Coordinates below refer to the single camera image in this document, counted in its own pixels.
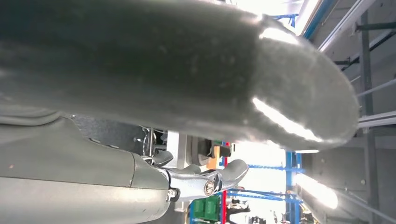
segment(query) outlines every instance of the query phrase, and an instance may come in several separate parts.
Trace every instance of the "green crate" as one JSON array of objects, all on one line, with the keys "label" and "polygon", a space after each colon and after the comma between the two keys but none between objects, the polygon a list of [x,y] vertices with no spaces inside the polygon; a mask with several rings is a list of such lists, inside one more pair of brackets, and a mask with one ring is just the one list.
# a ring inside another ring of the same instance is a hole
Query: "green crate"
[{"label": "green crate", "polygon": [[220,198],[217,195],[194,200],[194,217],[209,221],[220,218]]}]

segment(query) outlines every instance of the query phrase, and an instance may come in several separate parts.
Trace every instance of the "brake lever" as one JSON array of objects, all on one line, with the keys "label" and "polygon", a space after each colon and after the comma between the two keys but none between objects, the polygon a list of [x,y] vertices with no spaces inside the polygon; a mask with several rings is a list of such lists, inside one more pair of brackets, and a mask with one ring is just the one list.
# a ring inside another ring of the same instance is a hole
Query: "brake lever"
[{"label": "brake lever", "polygon": [[235,187],[248,171],[242,160],[234,160],[226,168],[200,172],[196,165],[185,169],[157,168],[169,182],[168,201],[189,201],[209,197]]}]

